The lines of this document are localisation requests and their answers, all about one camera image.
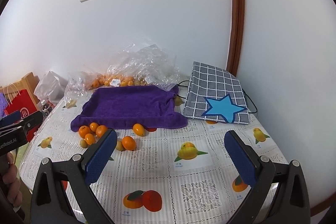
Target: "price label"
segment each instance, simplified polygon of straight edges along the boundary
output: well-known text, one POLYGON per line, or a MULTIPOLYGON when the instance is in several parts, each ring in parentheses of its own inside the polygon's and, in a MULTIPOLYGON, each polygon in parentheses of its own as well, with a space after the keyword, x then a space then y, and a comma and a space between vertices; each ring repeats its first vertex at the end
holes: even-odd
POLYGON ((111 86, 120 86, 120 79, 112 79, 111 86))

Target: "screw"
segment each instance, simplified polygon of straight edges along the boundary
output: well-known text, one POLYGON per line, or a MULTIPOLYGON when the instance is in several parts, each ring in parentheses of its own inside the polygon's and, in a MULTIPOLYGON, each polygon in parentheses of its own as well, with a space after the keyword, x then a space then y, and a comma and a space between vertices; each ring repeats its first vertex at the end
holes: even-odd
POLYGON ((49 162, 49 159, 48 158, 44 158, 43 160, 42 160, 42 164, 47 164, 49 162))
POLYGON ((80 154, 73 155, 72 160, 73 161, 79 161, 82 158, 80 154))
POLYGON ((265 156, 265 155, 262 155, 262 156, 260 157, 260 159, 261 159, 262 162, 269 162, 269 157, 267 157, 267 156, 265 156))
POLYGON ((299 167, 299 166, 300 166, 300 163, 299 163, 297 160, 293 160, 293 161, 292 161, 292 164, 293 164, 295 167, 299 167))

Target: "wooden crate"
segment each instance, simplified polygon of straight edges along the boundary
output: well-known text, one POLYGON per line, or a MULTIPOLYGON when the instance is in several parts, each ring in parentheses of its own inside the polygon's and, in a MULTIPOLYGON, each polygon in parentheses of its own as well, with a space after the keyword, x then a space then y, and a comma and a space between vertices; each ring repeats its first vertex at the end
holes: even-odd
POLYGON ((8 87, 7 86, 5 86, 5 87, 0 86, 0 92, 5 95, 5 97, 7 98, 8 102, 9 102, 10 100, 13 100, 16 95, 18 95, 17 89, 19 91, 20 90, 27 90, 31 100, 33 101, 33 103, 36 106, 37 103, 40 100, 34 95, 34 90, 35 90, 39 81, 40 80, 39 80, 38 76, 34 76, 34 74, 32 72, 30 72, 30 73, 26 74, 24 77, 22 77, 21 81, 13 83, 15 86, 13 86, 13 85, 10 85, 8 87))

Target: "gray plaid notebook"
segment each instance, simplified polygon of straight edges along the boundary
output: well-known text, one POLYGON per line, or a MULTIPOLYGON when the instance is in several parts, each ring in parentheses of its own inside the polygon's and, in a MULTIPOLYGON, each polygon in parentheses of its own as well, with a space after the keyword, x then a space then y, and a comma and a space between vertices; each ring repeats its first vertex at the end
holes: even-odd
POLYGON ((194 62, 183 115, 226 123, 249 123, 239 80, 226 70, 194 62))

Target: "wooden door frame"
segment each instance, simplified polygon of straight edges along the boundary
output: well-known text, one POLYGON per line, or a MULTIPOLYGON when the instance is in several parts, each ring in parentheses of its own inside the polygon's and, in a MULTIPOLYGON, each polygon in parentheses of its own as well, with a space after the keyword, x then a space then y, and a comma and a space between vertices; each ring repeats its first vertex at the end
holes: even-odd
POLYGON ((245 0, 232 0, 231 35, 226 70, 237 74, 243 42, 245 0))

